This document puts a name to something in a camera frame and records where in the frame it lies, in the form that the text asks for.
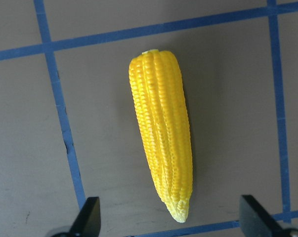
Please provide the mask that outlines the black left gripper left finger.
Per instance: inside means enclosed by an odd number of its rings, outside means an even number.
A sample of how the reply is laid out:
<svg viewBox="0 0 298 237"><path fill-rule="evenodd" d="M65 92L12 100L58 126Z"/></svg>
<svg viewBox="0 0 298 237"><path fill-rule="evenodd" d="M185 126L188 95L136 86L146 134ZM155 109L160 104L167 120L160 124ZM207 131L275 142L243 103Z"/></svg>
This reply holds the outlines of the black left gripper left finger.
<svg viewBox="0 0 298 237"><path fill-rule="evenodd" d="M100 199L88 197L68 231L48 237L98 237L100 235Z"/></svg>

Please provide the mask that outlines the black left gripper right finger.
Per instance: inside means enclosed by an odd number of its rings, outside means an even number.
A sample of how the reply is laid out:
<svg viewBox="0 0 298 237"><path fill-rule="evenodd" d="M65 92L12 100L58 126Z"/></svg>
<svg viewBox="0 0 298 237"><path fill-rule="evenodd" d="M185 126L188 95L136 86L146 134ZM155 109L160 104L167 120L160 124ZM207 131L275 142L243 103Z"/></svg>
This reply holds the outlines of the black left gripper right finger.
<svg viewBox="0 0 298 237"><path fill-rule="evenodd" d="M298 237L298 228L279 224L252 196L239 199L239 225L246 237Z"/></svg>

